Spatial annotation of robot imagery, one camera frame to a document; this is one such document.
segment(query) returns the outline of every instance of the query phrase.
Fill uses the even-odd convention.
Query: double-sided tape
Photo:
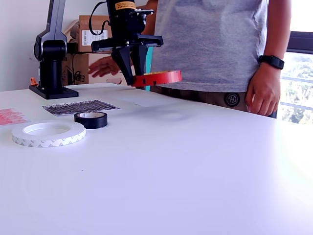
[[[72,121],[47,120],[24,123],[12,130],[12,140],[28,147],[57,147],[76,143],[86,136],[83,125]]]
[[[102,112],[82,112],[74,115],[74,121],[86,129],[99,129],[108,125],[108,115]]]
[[[156,86],[168,83],[180,82],[182,75],[180,70],[151,72],[140,76],[134,76],[133,87]]]

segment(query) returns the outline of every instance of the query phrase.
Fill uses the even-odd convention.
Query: red tape roll
[[[134,76],[133,87],[145,87],[155,86],[174,82],[180,82],[182,80],[181,71],[164,71],[164,72],[152,72],[146,73],[141,76]]]

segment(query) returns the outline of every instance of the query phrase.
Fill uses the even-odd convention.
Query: white wall
[[[67,0],[63,28],[79,15],[90,15],[100,0]],[[33,47],[37,34],[45,29],[49,0],[1,0],[0,7],[0,92],[27,89],[30,78],[38,77],[39,62]],[[144,5],[147,0],[136,0]],[[107,15],[101,5],[96,15]]]

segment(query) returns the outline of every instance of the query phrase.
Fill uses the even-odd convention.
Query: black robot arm
[[[67,55],[67,37],[62,33],[66,0],[50,0],[45,31],[36,38],[34,54],[40,62],[39,85],[29,88],[45,99],[78,96],[78,92],[62,86],[62,61]],[[144,74],[148,47],[163,45],[161,36],[141,35],[146,17],[153,10],[136,9],[134,0],[107,0],[112,38],[92,42],[92,52],[112,51],[128,85],[133,85],[130,58],[136,75]]]
[[[92,42],[93,52],[112,51],[112,58],[121,69],[128,85],[132,85],[133,73],[130,57],[136,75],[144,74],[148,47],[163,45],[161,36],[141,35],[147,15],[153,10],[136,9],[134,0],[107,0],[112,38]]]
[[[65,1],[50,0],[46,29],[37,36],[34,46],[40,62],[39,85],[29,88],[45,99],[78,96],[78,92],[62,86],[62,61],[67,54],[67,37],[62,33]]]

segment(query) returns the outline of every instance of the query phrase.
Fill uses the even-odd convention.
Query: t-shirt
[[[181,70],[163,87],[246,92],[267,35],[267,0],[158,0],[152,71]]]

